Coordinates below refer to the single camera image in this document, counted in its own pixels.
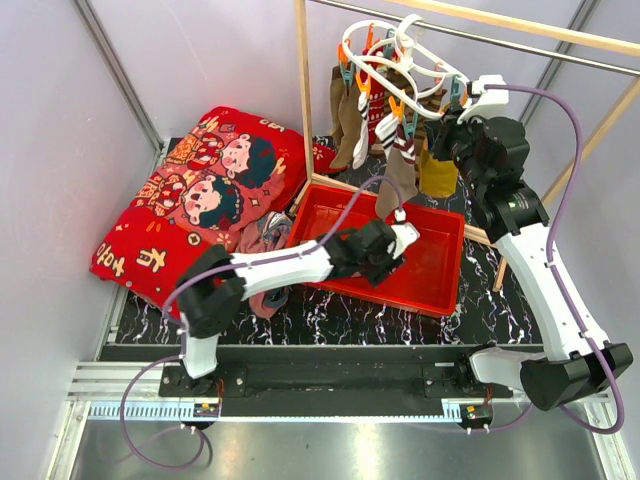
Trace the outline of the maroon striped cuff sock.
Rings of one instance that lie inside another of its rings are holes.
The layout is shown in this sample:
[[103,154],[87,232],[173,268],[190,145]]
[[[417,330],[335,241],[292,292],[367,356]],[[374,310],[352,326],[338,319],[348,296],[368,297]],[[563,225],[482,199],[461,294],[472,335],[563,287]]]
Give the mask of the maroon striped cuff sock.
[[393,210],[417,195],[414,140],[407,137],[401,124],[398,125],[394,144],[385,156],[384,176],[391,179],[396,188],[386,181],[380,184],[375,211],[381,219],[386,219]]

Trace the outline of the red christmas sock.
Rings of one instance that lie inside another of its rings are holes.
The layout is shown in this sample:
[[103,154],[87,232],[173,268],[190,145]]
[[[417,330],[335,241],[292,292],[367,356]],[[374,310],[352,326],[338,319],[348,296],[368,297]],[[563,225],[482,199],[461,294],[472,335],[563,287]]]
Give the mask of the red christmas sock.
[[379,92],[373,93],[369,98],[368,153],[373,156],[380,156],[383,154],[383,147],[381,146],[375,130],[380,121],[387,115],[385,107],[387,103],[388,92],[386,90],[380,90]]

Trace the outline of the white sock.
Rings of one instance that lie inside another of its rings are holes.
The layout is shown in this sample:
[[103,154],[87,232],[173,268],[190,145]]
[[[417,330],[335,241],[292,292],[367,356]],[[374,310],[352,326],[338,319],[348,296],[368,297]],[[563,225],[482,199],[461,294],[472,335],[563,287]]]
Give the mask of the white sock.
[[380,120],[375,128],[375,134],[385,155],[389,154],[394,144],[398,125],[398,117],[394,113],[389,113]]
[[369,100],[365,93],[361,93],[357,103],[361,116],[359,138],[353,149],[353,169],[359,169],[365,162],[369,148]]

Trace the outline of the tan sock brown cuff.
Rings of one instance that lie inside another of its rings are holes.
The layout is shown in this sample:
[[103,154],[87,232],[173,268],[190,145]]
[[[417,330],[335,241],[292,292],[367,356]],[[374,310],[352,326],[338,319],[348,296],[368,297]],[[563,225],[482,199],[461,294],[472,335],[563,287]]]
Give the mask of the tan sock brown cuff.
[[330,137],[336,149],[339,148],[343,130],[339,119],[339,107],[343,99],[345,85],[341,78],[332,79],[329,87],[329,107],[331,116]]
[[337,143],[337,152],[330,164],[334,170],[346,168],[353,160],[354,147],[360,139],[362,117],[358,109],[360,92],[353,87],[343,96],[338,108],[338,120],[342,136]]

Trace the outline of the white round clip hanger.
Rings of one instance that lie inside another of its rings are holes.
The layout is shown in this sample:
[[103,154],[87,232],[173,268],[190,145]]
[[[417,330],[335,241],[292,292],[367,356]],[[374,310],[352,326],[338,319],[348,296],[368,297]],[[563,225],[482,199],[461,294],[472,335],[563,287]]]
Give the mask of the white round clip hanger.
[[[408,29],[421,20],[419,15],[411,14],[402,19],[397,27],[381,20],[355,22],[342,34],[340,42],[342,52],[359,70],[364,71],[406,107],[427,120],[438,120],[444,112],[430,111],[423,107],[419,100],[435,94],[445,86],[447,81],[453,81],[459,87],[460,93],[454,95],[454,99],[459,101],[464,110],[470,109],[473,100],[464,93],[464,89],[470,82],[469,78],[409,36]],[[391,36],[371,44],[367,47],[365,54],[358,54],[351,47],[350,37],[357,30],[369,27],[390,30]],[[387,80],[376,70],[376,65],[386,66],[399,73],[413,88],[413,95],[409,96]]]

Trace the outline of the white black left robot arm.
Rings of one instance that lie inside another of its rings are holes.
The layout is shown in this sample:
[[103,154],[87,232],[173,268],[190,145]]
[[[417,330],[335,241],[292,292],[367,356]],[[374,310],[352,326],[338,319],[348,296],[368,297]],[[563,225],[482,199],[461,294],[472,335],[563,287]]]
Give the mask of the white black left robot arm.
[[230,254],[209,249],[179,280],[171,298],[186,329],[181,384],[196,396],[215,386],[216,349],[241,304],[250,297],[302,283],[362,277],[382,284],[406,261],[420,234],[407,222],[374,219],[359,229],[330,232],[295,247]]

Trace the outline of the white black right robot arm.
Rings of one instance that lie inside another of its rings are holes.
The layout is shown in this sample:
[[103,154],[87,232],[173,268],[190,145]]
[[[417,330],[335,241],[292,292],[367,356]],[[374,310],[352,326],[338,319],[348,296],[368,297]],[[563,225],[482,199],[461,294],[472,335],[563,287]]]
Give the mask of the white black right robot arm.
[[524,126],[513,119],[457,115],[426,124],[432,157],[450,160],[466,183],[472,215],[506,260],[534,314],[543,352],[486,347],[454,371],[454,384],[476,396],[489,383],[523,391],[548,411],[610,387],[633,363],[625,343],[613,343],[590,316],[555,245],[549,216],[522,175],[530,152]]

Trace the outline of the brown hanging sock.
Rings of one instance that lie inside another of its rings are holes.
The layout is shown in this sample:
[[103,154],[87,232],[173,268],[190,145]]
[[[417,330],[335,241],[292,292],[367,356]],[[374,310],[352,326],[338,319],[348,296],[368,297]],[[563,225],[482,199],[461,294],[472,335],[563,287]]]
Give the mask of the brown hanging sock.
[[[398,77],[398,83],[396,86],[403,90],[409,97],[413,96],[414,89],[403,76]],[[445,88],[440,88],[435,93],[428,97],[422,97],[418,99],[418,103],[426,110],[431,112],[437,112],[441,108],[444,95],[447,93]],[[420,150],[423,146],[426,130],[426,119],[424,116],[416,114],[411,108],[405,108],[405,116],[403,122],[409,127],[410,132],[413,134],[412,138],[417,150]]]

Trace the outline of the mustard yellow hanging sock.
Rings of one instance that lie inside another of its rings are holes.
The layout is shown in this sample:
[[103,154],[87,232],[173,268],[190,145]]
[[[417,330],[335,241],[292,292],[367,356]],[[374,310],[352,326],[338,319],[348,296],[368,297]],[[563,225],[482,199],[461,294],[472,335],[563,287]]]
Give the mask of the mustard yellow hanging sock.
[[419,158],[419,190],[433,198],[448,198],[457,188],[458,170],[451,160],[440,161],[424,148]]

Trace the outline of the red plastic bin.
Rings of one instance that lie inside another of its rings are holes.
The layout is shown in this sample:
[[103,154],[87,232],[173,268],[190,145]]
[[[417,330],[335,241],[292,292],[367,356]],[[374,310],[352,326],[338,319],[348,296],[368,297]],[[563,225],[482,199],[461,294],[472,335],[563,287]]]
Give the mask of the red plastic bin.
[[[350,191],[310,186],[302,199],[287,245],[296,246],[329,231],[342,214]],[[420,313],[448,316],[458,298],[464,219],[460,214],[407,203],[407,220],[420,238],[405,251],[406,262],[380,286],[362,277],[330,280],[315,286],[341,295]]]

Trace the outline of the pink and teal garment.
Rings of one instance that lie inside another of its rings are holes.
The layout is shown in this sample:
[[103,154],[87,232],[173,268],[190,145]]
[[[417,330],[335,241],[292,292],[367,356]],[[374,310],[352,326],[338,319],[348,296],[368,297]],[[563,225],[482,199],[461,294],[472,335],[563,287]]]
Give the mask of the pink and teal garment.
[[[283,249],[292,225],[292,220],[285,213],[269,212],[244,228],[235,251],[253,254]],[[250,297],[248,303],[258,318],[270,319],[286,304],[289,292],[289,287],[271,289]]]

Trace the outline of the red cartoon bear pillow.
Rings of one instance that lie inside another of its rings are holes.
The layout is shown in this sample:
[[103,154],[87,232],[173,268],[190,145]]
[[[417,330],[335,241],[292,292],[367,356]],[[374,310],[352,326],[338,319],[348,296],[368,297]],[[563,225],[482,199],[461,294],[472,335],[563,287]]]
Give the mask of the red cartoon bear pillow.
[[302,134],[218,106],[134,195],[89,270],[161,306],[206,250],[234,251],[244,229],[288,209],[306,179]]

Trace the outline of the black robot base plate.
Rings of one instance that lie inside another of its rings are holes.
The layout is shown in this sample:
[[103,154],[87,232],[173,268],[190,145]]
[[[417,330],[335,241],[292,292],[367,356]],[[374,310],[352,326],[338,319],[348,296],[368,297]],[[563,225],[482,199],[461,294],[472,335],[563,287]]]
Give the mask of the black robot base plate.
[[249,398],[263,392],[396,391],[426,398],[508,398],[505,387],[471,378],[464,346],[231,346],[213,372],[197,377],[182,363],[162,370],[162,397]]

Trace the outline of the wooden rack frame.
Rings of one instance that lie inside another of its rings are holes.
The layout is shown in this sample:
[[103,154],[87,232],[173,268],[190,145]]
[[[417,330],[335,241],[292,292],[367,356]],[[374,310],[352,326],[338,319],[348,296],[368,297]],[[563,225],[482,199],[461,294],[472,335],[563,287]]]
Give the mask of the wooden rack frame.
[[[561,28],[530,20],[510,17],[503,14],[486,12],[471,7],[453,5],[444,1],[406,1],[404,4],[406,6],[410,6],[412,8],[424,10],[427,12],[460,18],[485,25],[491,25],[502,29],[551,38],[564,44],[581,45],[634,57],[637,57],[639,55],[639,45],[637,43],[583,32],[580,30],[579,24],[577,22],[572,23],[571,26],[567,28]],[[311,142],[311,92],[306,3],[304,1],[296,1],[294,3],[294,6],[296,20],[299,85],[303,118],[303,135],[305,142],[306,183],[304,184],[304,187],[309,188],[312,185],[326,185],[335,186],[344,190],[351,190],[353,188],[351,185],[320,175],[314,170],[313,148]],[[427,24],[424,22],[422,22],[420,26],[424,29],[459,36],[477,42],[489,43],[504,48],[521,51],[524,53],[545,56],[547,58],[558,60],[560,62],[575,63],[601,70],[613,71],[615,73],[632,76],[634,78],[634,80],[631,81],[626,90],[624,90],[624,92],[619,96],[618,100],[609,110],[607,115],[605,115],[600,120],[597,127],[592,131],[588,140],[584,144],[583,155],[580,158],[577,158],[567,164],[564,170],[558,175],[558,177],[543,195],[542,201],[546,206],[550,205],[551,202],[560,194],[560,191],[563,187],[567,187],[570,184],[571,174],[577,170],[577,166],[581,163],[581,161],[585,160],[585,158],[587,158],[592,153],[594,148],[601,142],[608,131],[616,124],[621,115],[626,112],[629,106],[639,95],[639,72],[637,70],[617,67],[610,64],[598,63],[592,60],[574,57],[560,51],[535,49],[533,47],[515,44],[513,42],[506,42],[490,37],[484,37],[465,31],[452,30],[440,27],[438,25]]]

